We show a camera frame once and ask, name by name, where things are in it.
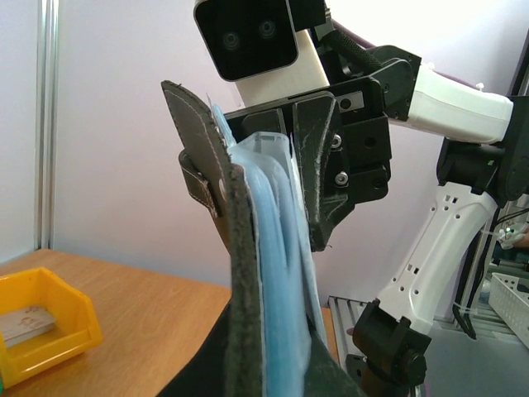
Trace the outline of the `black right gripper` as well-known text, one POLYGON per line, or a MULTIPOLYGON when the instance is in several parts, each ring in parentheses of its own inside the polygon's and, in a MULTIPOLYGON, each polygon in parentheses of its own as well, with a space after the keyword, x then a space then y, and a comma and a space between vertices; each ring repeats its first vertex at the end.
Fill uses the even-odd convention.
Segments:
POLYGON ((392 157, 380 84, 360 78, 226 114, 237 140, 293 138, 311 250, 324 251, 358 203, 388 192, 392 157))

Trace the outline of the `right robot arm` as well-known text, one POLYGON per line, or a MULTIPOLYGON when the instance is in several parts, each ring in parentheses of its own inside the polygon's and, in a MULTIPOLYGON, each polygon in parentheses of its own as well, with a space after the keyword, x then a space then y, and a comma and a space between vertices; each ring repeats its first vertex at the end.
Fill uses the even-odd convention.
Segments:
POLYGON ((312 253, 356 204, 387 193, 389 124, 444 137, 425 224, 352 333, 365 356, 356 390, 414 395, 457 263, 528 185, 527 98, 485 93, 395 45, 364 44, 323 1, 209 1, 195 18, 245 104, 215 119, 250 190, 268 396, 307 393, 308 335, 324 331, 312 253))

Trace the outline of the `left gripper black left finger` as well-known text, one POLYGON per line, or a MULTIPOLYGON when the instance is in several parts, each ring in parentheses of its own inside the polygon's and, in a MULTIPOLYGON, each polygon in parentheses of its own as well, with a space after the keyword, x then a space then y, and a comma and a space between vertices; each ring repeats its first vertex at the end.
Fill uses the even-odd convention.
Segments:
POLYGON ((157 396, 235 396, 235 330, 229 300, 197 353, 157 396))

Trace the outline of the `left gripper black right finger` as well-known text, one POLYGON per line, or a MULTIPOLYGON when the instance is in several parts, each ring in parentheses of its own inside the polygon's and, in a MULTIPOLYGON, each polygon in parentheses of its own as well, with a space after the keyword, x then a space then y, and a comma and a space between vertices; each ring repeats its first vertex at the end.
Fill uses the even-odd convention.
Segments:
POLYGON ((307 321, 311 355, 305 374, 304 395, 312 397, 360 397, 364 391, 335 362, 312 321, 307 321))

